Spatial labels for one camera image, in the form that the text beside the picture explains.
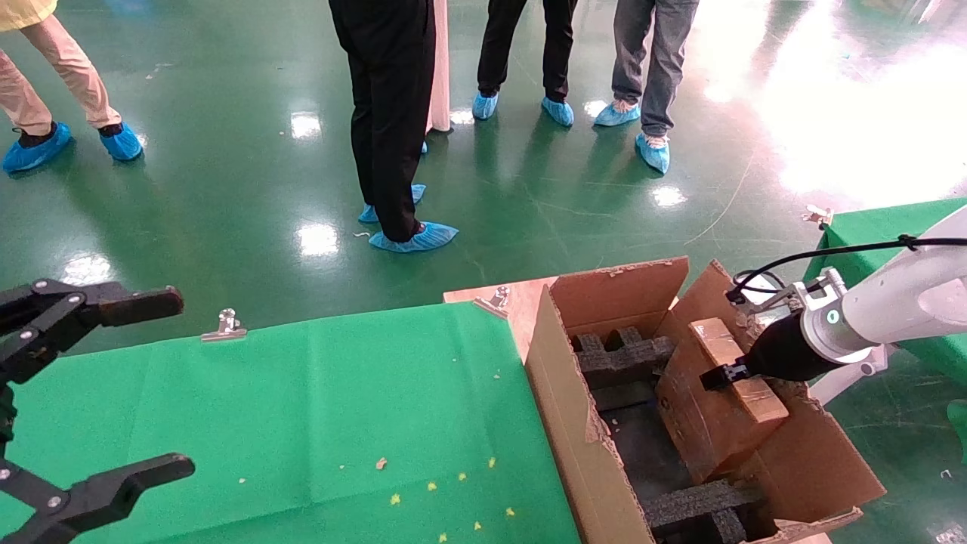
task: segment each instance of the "metal binder clip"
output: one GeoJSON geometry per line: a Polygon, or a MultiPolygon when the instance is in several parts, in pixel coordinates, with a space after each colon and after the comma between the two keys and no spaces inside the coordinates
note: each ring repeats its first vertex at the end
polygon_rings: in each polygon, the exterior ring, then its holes
{"type": "Polygon", "coordinates": [[[816,223],[820,230],[826,229],[833,223],[834,212],[832,208],[824,210],[818,206],[809,205],[806,207],[806,211],[809,213],[803,214],[803,221],[816,223]]]}
{"type": "Polygon", "coordinates": [[[245,338],[249,331],[243,328],[242,322],[235,318],[235,311],[226,308],[219,313],[219,330],[201,335],[202,342],[218,342],[220,340],[235,340],[245,338]]]}
{"type": "Polygon", "coordinates": [[[498,287],[493,292],[493,298],[483,300],[481,297],[474,299],[474,304],[494,314],[500,319],[507,318],[507,303],[511,300],[511,288],[507,286],[498,287]]]}

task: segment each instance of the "blue shoe cover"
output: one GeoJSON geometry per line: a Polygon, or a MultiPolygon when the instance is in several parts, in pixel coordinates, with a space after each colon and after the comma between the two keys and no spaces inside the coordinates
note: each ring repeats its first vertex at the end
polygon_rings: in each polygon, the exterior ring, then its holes
{"type": "Polygon", "coordinates": [[[121,124],[120,134],[112,137],[101,136],[101,143],[115,161],[133,161],[144,151],[141,149],[141,142],[137,141],[137,136],[127,123],[121,124]]]}
{"type": "MultiPolygon", "coordinates": [[[[413,203],[419,204],[420,200],[423,200],[423,193],[426,191],[426,185],[420,185],[419,183],[410,186],[413,189],[413,203]]],[[[376,208],[370,206],[369,204],[363,208],[363,213],[360,214],[360,223],[379,223],[379,218],[376,217],[376,208]]]]}
{"type": "Polygon", "coordinates": [[[456,228],[437,223],[424,222],[424,227],[424,231],[414,236],[409,242],[394,242],[384,236],[382,232],[377,232],[369,238],[369,244],[394,253],[428,252],[446,246],[459,232],[456,228]]]}
{"type": "Polygon", "coordinates": [[[477,98],[474,99],[474,117],[482,121],[493,117],[493,112],[497,110],[497,99],[499,97],[499,94],[486,97],[477,93],[477,98]]]}
{"type": "Polygon", "coordinates": [[[574,110],[571,109],[569,104],[554,102],[544,97],[541,105],[559,125],[569,127],[574,124],[574,110]]]}
{"type": "Polygon", "coordinates": [[[645,135],[638,135],[634,139],[634,147],[638,149],[638,154],[644,159],[645,164],[654,168],[655,170],[665,174],[668,173],[668,165],[671,162],[671,156],[668,153],[668,143],[664,144],[664,147],[655,148],[648,144],[648,140],[645,139],[645,135]]]}
{"type": "Polygon", "coordinates": [[[628,111],[619,111],[618,108],[614,106],[614,103],[611,103],[598,114],[598,118],[595,119],[595,124],[601,125],[602,127],[617,127],[618,125],[624,125],[625,123],[630,123],[631,121],[640,118],[640,104],[634,105],[634,107],[628,111]]]}
{"type": "Polygon", "coordinates": [[[7,151],[3,158],[3,169],[12,174],[22,172],[49,163],[58,153],[67,147],[71,141],[71,129],[64,123],[57,123],[54,136],[34,147],[21,147],[19,141],[7,151]]]}

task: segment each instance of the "black cable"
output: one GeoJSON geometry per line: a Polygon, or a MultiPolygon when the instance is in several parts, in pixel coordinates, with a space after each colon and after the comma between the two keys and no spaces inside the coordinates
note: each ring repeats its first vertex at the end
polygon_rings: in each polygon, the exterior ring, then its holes
{"type": "Polygon", "coordinates": [[[744,289],[763,292],[765,289],[756,289],[755,287],[748,287],[748,283],[752,281],[753,278],[758,276],[766,275],[767,272],[787,264],[794,260],[800,260],[803,258],[815,258],[815,257],[825,257],[829,255],[841,255],[849,253],[858,252],[869,252],[876,250],[888,250],[895,248],[907,248],[910,251],[917,251],[918,247],[921,246],[967,246],[967,238],[916,238],[907,234],[900,235],[896,240],[891,240],[889,242],[877,242],[875,244],[863,244],[859,246],[844,246],[841,248],[827,248],[825,250],[814,250],[811,252],[804,252],[789,257],[783,257],[779,260],[770,262],[769,264],[752,270],[745,276],[740,282],[736,282],[738,276],[742,276],[742,273],[738,274],[736,278],[733,278],[733,283],[736,285],[735,288],[728,292],[729,300],[736,302],[742,299],[742,291],[744,289]]]}
{"type": "MultiPolygon", "coordinates": [[[[735,276],[732,276],[732,283],[734,285],[738,285],[739,282],[742,281],[739,278],[743,278],[744,276],[747,276],[749,274],[752,274],[753,272],[755,272],[755,270],[743,270],[742,272],[739,272],[735,276]]],[[[760,276],[765,276],[765,277],[771,279],[772,281],[776,282],[776,284],[779,286],[779,289],[764,289],[764,288],[760,288],[760,287],[746,287],[744,290],[746,290],[746,291],[752,291],[752,292],[762,292],[762,293],[766,293],[766,294],[777,294],[777,293],[779,293],[779,290],[780,289],[785,289],[785,287],[786,287],[785,282],[779,276],[777,276],[776,274],[773,274],[772,272],[769,272],[768,270],[763,271],[760,274],[760,276]]]]}

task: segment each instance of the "gray pants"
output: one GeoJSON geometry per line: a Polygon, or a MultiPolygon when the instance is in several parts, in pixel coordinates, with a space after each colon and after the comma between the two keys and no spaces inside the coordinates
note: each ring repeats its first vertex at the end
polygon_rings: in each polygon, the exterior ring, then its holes
{"type": "Polygon", "coordinates": [[[673,123],[668,109],[675,101],[685,64],[685,39],[695,19],[698,0],[618,0],[614,14],[614,61],[611,89],[616,100],[641,102],[641,128],[664,136],[673,123]],[[645,37],[655,14],[655,37],[642,99],[641,66],[647,56],[645,37]]]}

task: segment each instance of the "open cardboard box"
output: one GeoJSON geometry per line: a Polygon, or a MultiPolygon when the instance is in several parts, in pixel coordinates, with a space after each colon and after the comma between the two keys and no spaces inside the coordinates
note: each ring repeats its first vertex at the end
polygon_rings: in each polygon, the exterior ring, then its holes
{"type": "MultiPolygon", "coordinates": [[[[688,272],[688,259],[678,257],[562,276],[543,289],[527,371],[587,544],[642,544],[655,538],[579,371],[570,337],[605,336],[634,326],[643,338],[671,338],[674,357],[693,361],[706,355],[689,334],[689,324],[717,317],[748,349],[754,338],[724,297],[731,288],[729,275],[713,262],[675,303],[688,272]]],[[[703,411],[715,409],[705,401],[723,393],[705,391],[692,376],[692,382],[675,388],[678,398],[662,398],[667,378],[659,382],[659,404],[681,450],[688,446],[682,437],[689,428],[707,428],[717,416],[703,411]]],[[[808,397],[805,384],[771,380],[770,385],[789,415],[727,475],[730,481],[754,482],[765,496],[767,504],[757,514],[763,523],[749,538],[759,544],[795,542],[856,521],[863,515],[859,506],[884,495],[883,486],[835,419],[808,397]]]]}

